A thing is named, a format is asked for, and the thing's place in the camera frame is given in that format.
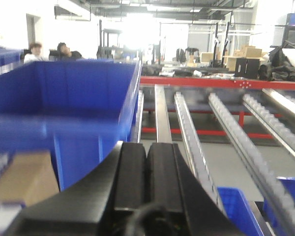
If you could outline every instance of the metal rail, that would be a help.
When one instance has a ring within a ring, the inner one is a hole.
[[[136,114],[136,124],[134,126],[131,142],[139,143],[141,139],[142,115],[143,115],[144,93],[140,90],[138,94],[138,111]]]
[[[172,143],[164,87],[155,85],[155,123],[158,143]]]
[[[259,150],[238,125],[221,100],[211,93],[209,105],[226,131],[262,195],[268,200],[278,222],[289,236],[295,236],[295,201],[270,171]]]
[[[187,155],[185,161],[212,201],[226,215],[221,197],[213,183],[212,177],[210,176],[205,154],[187,104],[180,92],[175,94],[175,106]]]
[[[245,94],[243,101],[245,107],[295,158],[295,134],[250,95]]]
[[[287,99],[282,94],[271,88],[264,88],[262,91],[267,95],[267,98],[269,98],[271,102],[273,102],[281,110],[282,113],[295,120],[295,103],[293,101]]]

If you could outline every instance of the man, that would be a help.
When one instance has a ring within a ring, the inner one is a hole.
[[[81,53],[78,51],[71,52],[65,43],[59,43],[57,51],[60,54],[60,60],[76,60],[82,58]]]
[[[43,57],[40,55],[41,53],[41,43],[31,43],[29,46],[29,50],[31,53],[28,53],[24,57],[24,63],[30,62],[30,61],[37,61],[37,60],[43,60]]]

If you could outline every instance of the metal pole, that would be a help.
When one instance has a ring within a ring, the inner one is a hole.
[[[292,13],[295,13],[295,0],[293,0],[293,3],[292,3]]]
[[[226,33],[225,33],[225,42],[224,42],[224,48],[223,48],[223,55],[222,55],[222,62],[221,62],[221,67],[224,67],[224,56],[225,56],[225,52],[226,52],[226,47],[227,47],[227,44],[228,44],[228,31],[229,31],[229,28],[230,28],[230,22],[227,22],[226,24]]]
[[[158,64],[161,64],[161,27],[162,27],[162,23],[159,23],[159,47],[158,47]]]
[[[99,20],[99,55],[102,57],[102,20]]]
[[[216,60],[216,47],[217,47],[217,31],[218,31],[218,23],[215,24],[215,38],[214,38],[214,51],[213,51],[213,60],[212,60],[212,67],[215,66],[215,60]]]

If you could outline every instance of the roller conveyor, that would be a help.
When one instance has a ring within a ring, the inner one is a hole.
[[[214,93],[210,95],[209,103],[262,195],[270,202],[279,222],[287,232],[295,235],[295,201]]]
[[[295,134],[250,95],[246,94],[243,101],[247,109],[295,158]]]
[[[166,90],[161,86],[154,89],[158,143],[151,146],[147,158],[142,145],[118,143],[85,179],[22,211],[5,235],[136,235],[136,229],[140,227],[145,227],[147,235],[244,235],[225,216],[189,114],[188,98],[184,99],[179,92],[173,97],[187,152],[184,159],[177,145],[171,144]],[[135,143],[140,140],[144,97],[143,93],[139,96],[137,124],[132,136]],[[245,95],[243,100],[252,99]],[[292,197],[276,180],[219,97],[210,93],[209,105],[278,220],[288,235],[295,236]],[[89,188],[96,189],[97,193],[88,191]],[[88,207],[80,207],[82,202],[88,203]],[[70,210],[78,217],[71,215]],[[154,222],[155,218],[149,218],[144,226],[142,222],[136,222],[136,219],[146,217],[146,212],[158,215],[163,224]],[[269,235],[267,229],[264,229],[264,235]]]
[[[281,113],[295,121],[295,100],[286,98],[271,88],[264,88],[262,91],[266,98],[273,102]]]

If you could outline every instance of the blue plastic bin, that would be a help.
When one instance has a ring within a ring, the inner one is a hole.
[[[217,188],[228,218],[247,236],[264,236],[244,193],[238,188]]]
[[[0,47],[0,66],[20,61],[22,50],[12,50]]]
[[[83,59],[78,59],[78,60],[115,63],[114,59],[106,59],[106,58],[98,58],[98,59],[94,59],[94,58],[85,59],[85,58],[83,58]]]
[[[295,200],[295,177],[278,177],[278,179],[282,182],[284,187],[290,192],[291,196]],[[274,212],[272,208],[270,207],[267,200],[264,201],[264,212],[266,213],[269,222],[274,229],[277,236],[288,236],[288,234],[285,233],[281,225],[278,223]]]
[[[60,189],[128,141],[139,64],[27,63],[0,75],[0,150],[49,149]]]

